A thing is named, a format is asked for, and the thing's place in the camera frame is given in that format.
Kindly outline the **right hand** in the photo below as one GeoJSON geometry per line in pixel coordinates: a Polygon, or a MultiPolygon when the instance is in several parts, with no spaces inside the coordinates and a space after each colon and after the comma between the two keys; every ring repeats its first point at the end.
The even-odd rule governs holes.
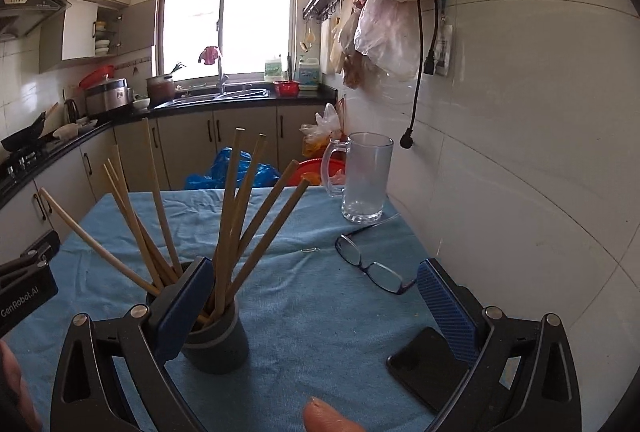
{"type": "Polygon", "coordinates": [[[303,424],[306,432],[364,432],[360,424],[347,419],[317,397],[311,397],[305,405],[303,424]]]}

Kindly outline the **left hand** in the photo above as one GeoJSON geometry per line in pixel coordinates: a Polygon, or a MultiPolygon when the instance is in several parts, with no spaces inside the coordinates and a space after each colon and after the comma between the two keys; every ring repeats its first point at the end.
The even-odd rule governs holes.
{"type": "Polygon", "coordinates": [[[12,406],[20,413],[29,430],[41,431],[42,421],[28,392],[21,366],[6,342],[1,341],[1,370],[11,390],[12,406]]]}

